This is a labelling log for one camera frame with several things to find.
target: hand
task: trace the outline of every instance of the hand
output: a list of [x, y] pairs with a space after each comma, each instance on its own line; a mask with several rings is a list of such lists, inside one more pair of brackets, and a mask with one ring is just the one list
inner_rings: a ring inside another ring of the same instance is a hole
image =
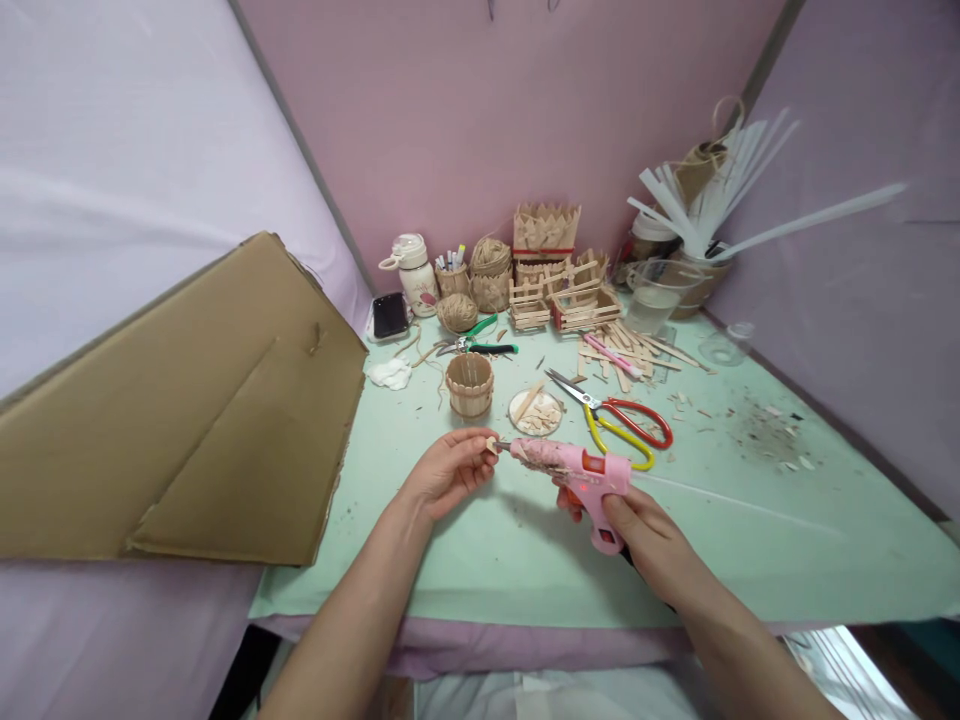
[[500, 436], [489, 428], [462, 428], [447, 433], [420, 458], [401, 492], [426, 504], [434, 521], [493, 477], [497, 456], [487, 450], [487, 438]]
[[[583, 512], [572, 507], [561, 488], [557, 505], [580, 522]], [[605, 495], [607, 521], [630, 547], [634, 567], [650, 589], [680, 615], [709, 608], [725, 588], [657, 501], [631, 487], [625, 497]]]

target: clear glass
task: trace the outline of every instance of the clear glass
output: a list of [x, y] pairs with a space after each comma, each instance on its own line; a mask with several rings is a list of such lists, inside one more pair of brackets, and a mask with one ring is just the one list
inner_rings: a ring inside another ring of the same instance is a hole
[[703, 282], [704, 274], [679, 260], [647, 260], [627, 278], [633, 288], [624, 323], [631, 330], [654, 335], [683, 296]]
[[753, 323], [739, 322], [717, 330], [700, 343], [700, 354], [714, 365], [733, 367], [750, 354]]

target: yellow and red scissors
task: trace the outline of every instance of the yellow and red scissors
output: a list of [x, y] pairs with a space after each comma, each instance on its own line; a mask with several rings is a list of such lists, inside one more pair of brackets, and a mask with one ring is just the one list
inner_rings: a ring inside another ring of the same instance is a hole
[[[579, 385], [571, 382], [556, 370], [547, 370], [547, 375], [557, 385], [563, 388], [563, 390], [570, 395], [570, 397], [576, 399], [580, 402], [580, 404], [583, 405], [583, 414], [587, 418], [587, 426], [590, 428], [590, 435], [593, 437], [593, 441], [597, 444], [597, 447], [600, 448], [600, 452], [602, 452], [604, 455], [606, 455], [608, 452], [607, 445], [600, 437], [600, 433], [597, 430], [597, 423], [600, 423], [600, 425], [605, 427], [614, 435], [626, 440], [643, 454], [644, 458], [646, 458], [646, 462], [642, 464], [633, 463], [632, 467], [634, 470], [645, 471], [653, 467], [653, 453], [642, 441], [646, 441], [647, 444], [652, 445], [658, 450], [666, 450], [673, 444], [673, 431], [670, 429], [667, 421], [660, 417], [659, 413], [654, 412], [646, 405], [641, 405], [640, 403], [632, 402], [630, 400], [622, 400], [620, 398], [607, 398], [606, 400], [598, 400], [595, 397], [583, 392]], [[620, 408], [636, 410], [637, 412], [642, 413], [653, 420], [663, 431], [663, 440], [654, 437], [646, 430], [641, 428], [639, 425], [633, 422], [633, 420], [628, 418], [620, 410]], [[622, 422], [627, 429], [624, 430], [623, 428], [614, 425], [606, 418], [600, 417], [598, 412], [599, 410], [609, 411], [614, 417]]]

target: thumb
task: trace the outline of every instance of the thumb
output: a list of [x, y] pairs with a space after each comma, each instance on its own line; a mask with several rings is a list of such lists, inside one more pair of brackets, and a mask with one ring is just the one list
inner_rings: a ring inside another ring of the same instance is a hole
[[447, 470], [456, 470], [484, 451], [487, 447], [487, 438], [482, 435], [468, 438], [453, 446], [449, 453], [444, 457], [444, 467]]
[[607, 520], [625, 540], [639, 540], [644, 531], [643, 521], [619, 495], [604, 495], [600, 501]]

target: mint green tablecloth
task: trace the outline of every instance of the mint green tablecloth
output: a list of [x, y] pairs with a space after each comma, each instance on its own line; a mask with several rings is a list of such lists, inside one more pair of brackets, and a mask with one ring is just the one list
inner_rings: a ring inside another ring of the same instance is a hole
[[[426, 350], [441, 331], [435, 319], [423, 325], [420, 348]], [[500, 328], [507, 326], [501, 316]], [[712, 326], [697, 319], [677, 327], [677, 345], [699, 357], [697, 346]], [[553, 330], [516, 336], [512, 329], [508, 341], [521, 352], [514, 362], [494, 361], [494, 401], [485, 424], [512, 438], [510, 399], [548, 367], [576, 375], [576, 341]], [[397, 348], [373, 347], [368, 363], [385, 362]], [[410, 349], [407, 356], [418, 353]], [[444, 366], [449, 357], [441, 358]], [[708, 375], [685, 366], [655, 390], [635, 384], [630, 394], [674, 429], [674, 446], [657, 453], [652, 472], [709, 492], [638, 484], [668, 509], [737, 595], [767, 621], [880, 622], [960, 611], [960, 551], [933, 523], [757, 364], [748, 359], [716, 369]], [[599, 372], [598, 363], [587, 366], [587, 390], [619, 395], [615, 377], [604, 384], [592, 377]], [[440, 403], [440, 380], [438, 370], [422, 365], [399, 392], [367, 382], [317, 561], [268, 570], [251, 617], [309, 614], [323, 603], [421, 453], [463, 425], [446, 393]], [[580, 408], [551, 386], [546, 389], [568, 410], [552, 439], [594, 450]], [[682, 413], [666, 399], [676, 391], [693, 401]], [[791, 413], [803, 420], [791, 420]], [[784, 420], [798, 426], [796, 438], [782, 429]], [[622, 441], [608, 438], [613, 452], [627, 452]], [[800, 463], [801, 455], [814, 471]], [[554, 498], [549, 478], [502, 455], [494, 481], [437, 528], [409, 614], [547, 627], [675, 625], [623, 560], [597, 553], [587, 527], [556, 510]]]

